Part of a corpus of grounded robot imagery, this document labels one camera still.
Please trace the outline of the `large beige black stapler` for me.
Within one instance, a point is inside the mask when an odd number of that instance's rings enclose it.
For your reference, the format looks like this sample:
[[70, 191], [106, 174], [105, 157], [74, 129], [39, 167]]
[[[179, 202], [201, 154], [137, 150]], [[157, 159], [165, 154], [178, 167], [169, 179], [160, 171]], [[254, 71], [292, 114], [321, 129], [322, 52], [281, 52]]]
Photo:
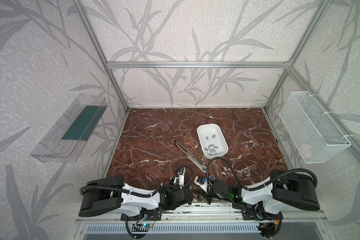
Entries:
[[174, 141], [174, 144], [187, 155], [187, 157], [203, 172], [207, 172], [207, 166], [202, 163], [194, 154], [192, 154], [186, 147], [184, 147], [178, 140]]

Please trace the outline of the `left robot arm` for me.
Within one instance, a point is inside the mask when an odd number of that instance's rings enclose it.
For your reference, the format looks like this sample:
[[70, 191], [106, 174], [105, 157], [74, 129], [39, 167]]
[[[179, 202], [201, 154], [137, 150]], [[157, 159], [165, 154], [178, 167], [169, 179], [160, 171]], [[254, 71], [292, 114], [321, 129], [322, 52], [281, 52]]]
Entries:
[[155, 190], [132, 187], [123, 177], [110, 177], [90, 181], [80, 188], [83, 201], [79, 217], [96, 217], [116, 211], [128, 217], [143, 216], [148, 212], [165, 212], [179, 206], [190, 205], [193, 193], [189, 187], [160, 185]]

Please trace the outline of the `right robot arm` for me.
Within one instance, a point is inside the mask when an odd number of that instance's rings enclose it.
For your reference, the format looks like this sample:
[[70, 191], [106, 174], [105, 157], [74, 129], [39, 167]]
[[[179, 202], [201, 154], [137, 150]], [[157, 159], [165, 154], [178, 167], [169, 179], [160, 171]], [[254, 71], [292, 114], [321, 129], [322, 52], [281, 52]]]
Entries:
[[261, 220], [291, 208], [312, 212], [320, 210], [316, 194], [318, 180], [307, 169], [272, 171], [266, 180], [244, 188], [232, 187], [215, 178], [196, 177], [194, 182], [204, 191], [207, 203], [213, 198], [226, 201], [234, 209], [251, 213]]

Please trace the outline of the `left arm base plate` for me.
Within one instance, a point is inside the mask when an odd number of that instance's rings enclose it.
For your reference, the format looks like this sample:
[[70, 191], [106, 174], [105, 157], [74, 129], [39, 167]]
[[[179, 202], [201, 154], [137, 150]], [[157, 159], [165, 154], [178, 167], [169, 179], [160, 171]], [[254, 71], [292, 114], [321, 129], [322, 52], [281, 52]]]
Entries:
[[162, 218], [162, 212], [157, 210], [146, 210], [142, 209], [141, 212], [134, 217], [128, 217], [125, 214], [121, 215], [121, 221], [140, 221], [140, 220], [147, 220], [147, 221], [160, 221]]

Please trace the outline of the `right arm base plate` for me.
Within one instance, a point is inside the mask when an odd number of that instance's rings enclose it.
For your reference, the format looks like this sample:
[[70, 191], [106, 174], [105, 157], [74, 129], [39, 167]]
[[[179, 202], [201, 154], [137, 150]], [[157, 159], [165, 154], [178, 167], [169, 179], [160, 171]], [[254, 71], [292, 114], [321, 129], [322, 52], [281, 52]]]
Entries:
[[265, 211], [263, 204], [257, 205], [245, 205], [241, 209], [243, 220], [254, 220], [254, 221], [282, 221], [284, 219], [282, 212], [278, 214], [270, 214]]

